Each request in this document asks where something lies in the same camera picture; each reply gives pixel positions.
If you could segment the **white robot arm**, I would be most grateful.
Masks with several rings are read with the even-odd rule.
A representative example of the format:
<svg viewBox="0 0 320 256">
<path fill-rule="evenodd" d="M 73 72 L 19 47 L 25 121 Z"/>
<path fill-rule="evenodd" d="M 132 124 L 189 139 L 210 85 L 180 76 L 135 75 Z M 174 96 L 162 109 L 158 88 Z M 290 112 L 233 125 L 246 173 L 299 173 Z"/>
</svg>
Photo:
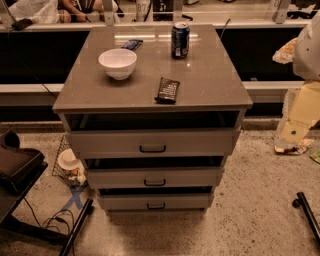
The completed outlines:
<svg viewBox="0 0 320 256">
<path fill-rule="evenodd" d="M 300 143 L 320 120 L 320 14 L 300 32 L 294 51 L 293 71 L 305 80 L 296 92 L 280 137 Z"/>
</svg>

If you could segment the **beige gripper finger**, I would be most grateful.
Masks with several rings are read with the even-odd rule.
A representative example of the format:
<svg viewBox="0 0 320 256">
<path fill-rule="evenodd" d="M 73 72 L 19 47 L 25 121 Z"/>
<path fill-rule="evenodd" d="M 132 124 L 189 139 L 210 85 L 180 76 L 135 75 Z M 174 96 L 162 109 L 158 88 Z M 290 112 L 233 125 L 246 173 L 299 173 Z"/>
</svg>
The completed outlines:
<svg viewBox="0 0 320 256">
<path fill-rule="evenodd" d="M 306 81 L 295 92 L 288 120 L 280 132 L 280 138 L 289 144 L 298 144 L 319 120 L 320 82 Z"/>
</svg>

